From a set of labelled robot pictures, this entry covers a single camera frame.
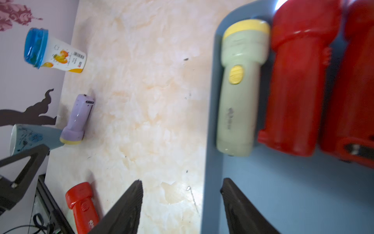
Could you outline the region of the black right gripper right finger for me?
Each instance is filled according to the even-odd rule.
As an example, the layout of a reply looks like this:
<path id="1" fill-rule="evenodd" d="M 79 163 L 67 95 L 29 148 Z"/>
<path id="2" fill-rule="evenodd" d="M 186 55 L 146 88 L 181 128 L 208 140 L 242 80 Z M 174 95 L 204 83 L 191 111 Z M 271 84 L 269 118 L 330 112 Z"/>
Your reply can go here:
<path id="1" fill-rule="evenodd" d="M 220 192 L 231 234 L 280 233 L 265 219 L 230 178 L 224 178 Z"/>

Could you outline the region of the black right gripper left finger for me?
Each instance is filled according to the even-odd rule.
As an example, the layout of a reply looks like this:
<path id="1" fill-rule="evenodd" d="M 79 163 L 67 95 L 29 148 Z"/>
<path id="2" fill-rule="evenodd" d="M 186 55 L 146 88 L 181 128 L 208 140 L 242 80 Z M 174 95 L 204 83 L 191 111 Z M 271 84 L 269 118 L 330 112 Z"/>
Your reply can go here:
<path id="1" fill-rule="evenodd" d="M 136 234 L 140 223 L 142 203 L 142 181 L 136 180 L 89 233 Z"/>

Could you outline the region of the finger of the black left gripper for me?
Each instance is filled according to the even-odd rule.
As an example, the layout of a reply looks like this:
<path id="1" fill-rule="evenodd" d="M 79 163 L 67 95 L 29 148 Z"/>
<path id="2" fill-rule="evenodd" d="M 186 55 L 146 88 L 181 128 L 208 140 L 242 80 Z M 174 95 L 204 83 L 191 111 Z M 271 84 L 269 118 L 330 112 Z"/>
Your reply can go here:
<path id="1" fill-rule="evenodd" d="M 14 181 L 1 176 L 1 214 L 11 210 L 22 200 L 49 152 L 50 148 L 42 144 L 1 160 L 1 167 L 4 167 L 29 157 L 29 161 Z"/>

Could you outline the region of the blue plastic tray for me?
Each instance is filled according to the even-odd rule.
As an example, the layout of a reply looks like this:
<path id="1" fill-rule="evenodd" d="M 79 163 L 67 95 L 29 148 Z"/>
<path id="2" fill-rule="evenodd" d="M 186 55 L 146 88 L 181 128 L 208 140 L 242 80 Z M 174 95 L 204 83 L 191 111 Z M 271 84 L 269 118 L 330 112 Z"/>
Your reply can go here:
<path id="1" fill-rule="evenodd" d="M 248 157 L 230 157 L 216 148 L 223 33 L 240 20 L 258 18 L 271 22 L 279 5 L 279 1 L 254 1 L 238 7 L 215 31 L 201 233 L 229 232 L 220 190 L 223 180 L 230 178 L 282 234 L 371 234 L 373 169 L 340 161 L 319 149 L 305 158 L 259 143 L 255 143 Z"/>

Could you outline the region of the green yellow flashlight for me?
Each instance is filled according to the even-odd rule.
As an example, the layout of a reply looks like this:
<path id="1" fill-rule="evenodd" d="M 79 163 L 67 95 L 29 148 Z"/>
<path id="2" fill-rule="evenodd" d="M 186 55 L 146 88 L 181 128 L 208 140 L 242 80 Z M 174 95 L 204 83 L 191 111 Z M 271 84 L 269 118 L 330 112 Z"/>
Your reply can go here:
<path id="1" fill-rule="evenodd" d="M 255 139 L 261 68 L 269 55 L 270 25 L 247 19 L 223 35 L 224 68 L 219 99 L 216 147 L 223 154 L 249 156 Z"/>

